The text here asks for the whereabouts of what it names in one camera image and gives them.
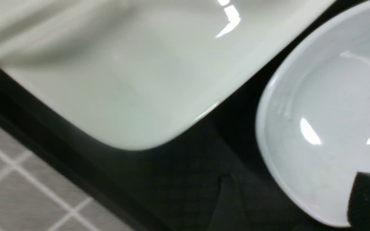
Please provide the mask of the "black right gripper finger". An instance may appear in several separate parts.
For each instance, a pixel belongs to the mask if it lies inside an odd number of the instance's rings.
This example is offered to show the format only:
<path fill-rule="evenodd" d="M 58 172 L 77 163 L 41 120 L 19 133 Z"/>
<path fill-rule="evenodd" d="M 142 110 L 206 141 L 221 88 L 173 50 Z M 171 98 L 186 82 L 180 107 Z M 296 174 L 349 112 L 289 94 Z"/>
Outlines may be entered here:
<path fill-rule="evenodd" d="M 353 231 L 370 231 L 370 173 L 356 174 L 348 201 L 347 217 Z"/>

